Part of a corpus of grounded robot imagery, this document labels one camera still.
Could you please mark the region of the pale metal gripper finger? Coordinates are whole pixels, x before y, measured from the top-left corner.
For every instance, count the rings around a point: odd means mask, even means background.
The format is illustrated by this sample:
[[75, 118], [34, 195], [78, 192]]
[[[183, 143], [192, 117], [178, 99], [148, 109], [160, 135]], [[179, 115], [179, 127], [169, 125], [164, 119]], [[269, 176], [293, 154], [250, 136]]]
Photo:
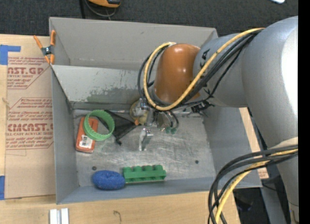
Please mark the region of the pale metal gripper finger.
[[144, 141], [146, 139], [146, 129], [143, 128], [139, 134], [139, 151], [144, 150]]
[[144, 138], [144, 145], [145, 146], [147, 146], [150, 143], [153, 135], [154, 134], [152, 133], [151, 129], [145, 128], [145, 138]]

